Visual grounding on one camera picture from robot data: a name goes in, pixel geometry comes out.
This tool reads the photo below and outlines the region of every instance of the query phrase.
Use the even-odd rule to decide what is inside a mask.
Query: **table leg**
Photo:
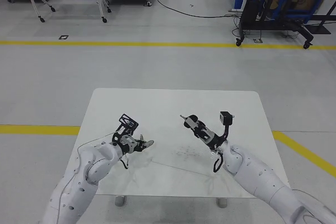
[[[114,201],[114,204],[117,206],[117,207],[122,207],[124,205],[124,202],[126,201],[127,199],[127,196],[116,196],[116,200]]]
[[[228,206],[227,198],[217,198],[217,205],[220,208],[226,208]]]

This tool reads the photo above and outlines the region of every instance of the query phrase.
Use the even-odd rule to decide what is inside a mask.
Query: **black cable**
[[[163,3],[161,3],[159,0],[157,0],[157,2],[159,4],[161,4],[162,6],[170,9],[170,10],[173,10],[173,11],[178,12],[180,14],[184,14],[186,16],[192,16],[192,17],[197,17],[197,18],[224,18],[224,17],[234,17],[234,16],[238,16],[239,15],[239,14],[226,14],[224,16],[196,16],[196,15],[187,14],[185,12],[181,12],[181,11],[175,10],[173,8],[170,8],[170,7],[166,6],[166,5],[164,5]]]
[[[119,161],[121,161],[121,162],[123,163],[124,168],[125,168],[126,170],[128,170],[128,167],[125,165],[125,163],[123,162],[123,160],[119,160]]]
[[[223,154],[220,153],[220,152],[218,152],[218,153],[220,155],[220,164],[219,164],[218,168],[216,168],[216,165],[217,165],[217,163],[219,161],[219,158],[218,158],[217,161],[215,161],[215,163],[214,163],[213,172],[218,172],[218,170],[220,170],[220,167],[222,166],[222,164],[224,162]]]

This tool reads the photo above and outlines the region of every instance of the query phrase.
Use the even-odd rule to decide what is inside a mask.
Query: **white cable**
[[[80,167],[81,167],[81,154],[80,154],[79,151],[78,151],[79,148],[81,148],[82,146],[84,146],[84,145],[86,145],[86,144],[89,144],[89,143],[91,143],[91,142],[94,142],[94,141],[96,141],[96,140],[99,140],[99,139],[102,139],[102,138],[104,138],[104,137],[110,136],[111,134],[120,132],[120,131],[122,130],[122,128],[121,128],[120,130],[118,130],[118,131],[115,131],[115,132],[106,134],[106,135],[103,136],[103,137],[96,138],[96,139],[94,139],[94,140],[91,140],[91,141],[89,141],[89,142],[86,142],[86,143],[84,143],[84,144],[82,144],[82,145],[80,145],[80,146],[77,147],[77,154],[78,154],[78,159],[79,159],[78,168],[76,168],[76,169],[74,170],[74,174],[73,174],[73,176],[71,177],[71,179],[67,182],[67,184],[65,185],[65,187],[64,187],[64,188],[62,189],[62,191],[61,191],[60,198],[59,198],[59,200],[58,200],[58,213],[57,213],[56,224],[58,224],[58,219],[59,219],[59,217],[60,217],[60,208],[61,208],[61,197],[62,197],[62,194],[63,194],[63,192],[65,191],[67,185],[73,180],[73,178],[76,176],[76,174],[78,174],[78,172],[79,172],[79,170],[80,170]]]

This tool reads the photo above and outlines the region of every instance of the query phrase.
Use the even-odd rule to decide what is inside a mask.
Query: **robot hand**
[[[214,172],[223,167],[251,195],[265,201],[285,221],[286,224],[306,224],[305,217],[313,217],[320,223],[336,224],[336,216],[329,210],[317,207],[306,200],[297,198],[275,172],[262,160],[248,150],[232,145],[228,140],[228,128],[232,124],[233,115],[221,112],[220,121],[225,126],[224,135],[218,136],[209,130],[197,116],[183,117],[184,126],[190,128],[194,135],[202,140],[212,151],[219,153],[221,163]]]
[[[67,169],[55,187],[47,205],[43,224],[74,224],[86,211],[98,189],[98,184],[122,156],[126,153],[142,152],[154,141],[144,141],[132,137],[138,123],[123,114],[121,125],[109,139],[109,135],[93,141],[100,144],[89,145],[89,141],[77,148],[76,166]]]

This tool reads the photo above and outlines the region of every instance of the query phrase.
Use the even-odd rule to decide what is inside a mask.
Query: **stand leg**
[[[32,6],[34,6],[34,10],[36,12],[36,14],[38,15],[38,18],[40,19],[41,22],[45,22],[44,18],[41,18],[38,9],[36,8],[36,4],[35,4],[35,0],[31,0],[31,4]]]
[[[108,1],[108,0],[102,0],[102,2],[103,2],[103,4],[106,6],[106,8],[107,8],[107,12],[108,13],[111,13],[112,11],[111,11],[111,9],[110,9],[110,1]]]
[[[102,22],[107,23],[107,19],[103,15],[101,0],[98,0],[97,3],[99,4],[99,7],[100,7],[100,13],[101,13]]]
[[[52,7],[52,5],[50,5],[46,0],[41,0],[41,1],[45,4],[47,4],[50,7],[51,11],[56,12],[55,8]]]
[[[226,208],[228,206],[227,198],[217,198],[217,205],[220,208]]]
[[[122,207],[124,205],[124,202],[126,201],[126,196],[116,196],[116,200],[114,201],[114,204],[117,207]]]

